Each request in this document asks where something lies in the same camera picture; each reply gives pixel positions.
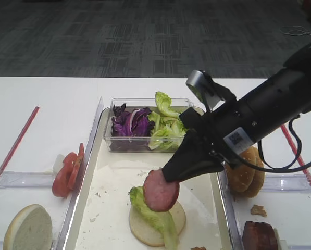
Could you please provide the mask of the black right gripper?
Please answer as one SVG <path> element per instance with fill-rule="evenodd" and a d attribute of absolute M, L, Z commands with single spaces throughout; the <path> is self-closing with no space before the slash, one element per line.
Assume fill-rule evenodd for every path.
<path fill-rule="evenodd" d="M 162 168 L 168 182 L 182 182 L 203 174 L 222 172 L 223 162 L 231 167 L 241 164 L 217 130 L 210 112 L 201 115 L 190 107 L 179 118 L 187 132 L 177 151 Z"/>

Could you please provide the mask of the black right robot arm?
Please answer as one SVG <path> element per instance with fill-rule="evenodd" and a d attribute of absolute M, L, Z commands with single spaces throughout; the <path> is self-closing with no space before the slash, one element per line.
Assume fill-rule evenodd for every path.
<path fill-rule="evenodd" d="M 311 111 L 311 43 L 293 54 L 283 68 L 241 99 L 194 70 L 187 87 L 205 106 L 188 108 L 179 117 L 187 131 L 178 150 L 162 169 L 168 182 L 221 172 L 224 165 L 247 164 L 240 155 L 284 123 L 292 125 Z"/>

